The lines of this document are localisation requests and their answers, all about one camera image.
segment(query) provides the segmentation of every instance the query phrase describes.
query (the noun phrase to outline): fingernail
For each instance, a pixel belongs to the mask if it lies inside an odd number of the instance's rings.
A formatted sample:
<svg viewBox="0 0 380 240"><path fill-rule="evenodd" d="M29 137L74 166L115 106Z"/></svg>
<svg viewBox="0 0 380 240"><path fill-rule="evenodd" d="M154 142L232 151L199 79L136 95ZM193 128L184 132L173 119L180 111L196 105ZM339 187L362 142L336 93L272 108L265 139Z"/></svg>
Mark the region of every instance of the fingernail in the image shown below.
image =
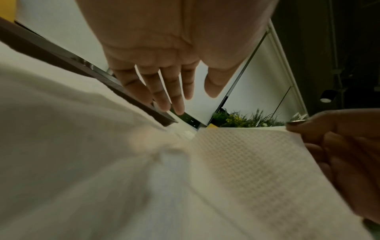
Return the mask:
<svg viewBox="0 0 380 240"><path fill-rule="evenodd" d="M291 122L287 122L286 125L289 125L289 126L298 126L302 123L306 122L306 120L295 120L295 121L291 121Z"/></svg>

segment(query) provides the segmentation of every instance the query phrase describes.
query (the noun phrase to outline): yellow object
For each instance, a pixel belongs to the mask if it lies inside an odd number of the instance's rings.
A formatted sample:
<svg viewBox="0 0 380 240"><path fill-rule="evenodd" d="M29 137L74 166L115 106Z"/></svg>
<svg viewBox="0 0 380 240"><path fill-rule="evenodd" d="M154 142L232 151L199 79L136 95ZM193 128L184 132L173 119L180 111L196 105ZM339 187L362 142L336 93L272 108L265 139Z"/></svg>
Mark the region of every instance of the yellow object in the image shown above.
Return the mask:
<svg viewBox="0 0 380 240"><path fill-rule="evenodd" d="M0 17L14 22L16 18L16 0L0 0Z"/></svg>
<svg viewBox="0 0 380 240"><path fill-rule="evenodd" d="M212 123L210 123L207 127L210 129L218 128L217 126L213 125Z"/></svg>

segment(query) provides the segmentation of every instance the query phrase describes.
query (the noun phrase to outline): dark ceiling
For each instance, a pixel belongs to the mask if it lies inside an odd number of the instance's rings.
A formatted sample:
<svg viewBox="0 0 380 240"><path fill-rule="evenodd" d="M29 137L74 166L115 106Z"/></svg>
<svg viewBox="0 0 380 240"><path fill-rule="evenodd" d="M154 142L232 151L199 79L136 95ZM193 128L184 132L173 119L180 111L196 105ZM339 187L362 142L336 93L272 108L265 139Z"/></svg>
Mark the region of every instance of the dark ceiling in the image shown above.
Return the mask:
<svg viewBox="0 0 380 240"><path fill-rule="evenodd" d="M380 107L380 0L281 0L272 21L310 115Z"/></svg>

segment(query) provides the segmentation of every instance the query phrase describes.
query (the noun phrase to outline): white garment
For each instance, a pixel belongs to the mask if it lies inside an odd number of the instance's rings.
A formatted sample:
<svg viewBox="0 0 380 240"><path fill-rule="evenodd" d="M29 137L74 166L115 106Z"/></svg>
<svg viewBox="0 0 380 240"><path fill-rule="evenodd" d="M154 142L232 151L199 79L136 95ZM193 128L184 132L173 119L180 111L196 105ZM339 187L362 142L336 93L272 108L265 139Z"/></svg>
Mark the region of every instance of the white garment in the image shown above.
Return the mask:
<svg viewBox="0 0 380 240"><path fill-rule="evenodd" d="M186 145L97 80L0 50L0 239L371 238L296 134Z"/></svg>

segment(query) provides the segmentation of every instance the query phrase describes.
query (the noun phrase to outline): white cloth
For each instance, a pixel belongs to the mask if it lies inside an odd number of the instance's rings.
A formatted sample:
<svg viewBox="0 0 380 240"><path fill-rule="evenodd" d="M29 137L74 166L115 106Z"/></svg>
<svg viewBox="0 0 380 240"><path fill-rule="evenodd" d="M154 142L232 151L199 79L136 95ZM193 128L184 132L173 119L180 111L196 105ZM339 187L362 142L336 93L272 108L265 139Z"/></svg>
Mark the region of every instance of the white cloth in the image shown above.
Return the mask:
<svg viewBox="0 0 380 240"><path fill-rule="evenodd" d="M185 145L95 79L0 50L1 239L371 238L299 136Z"/></svg>

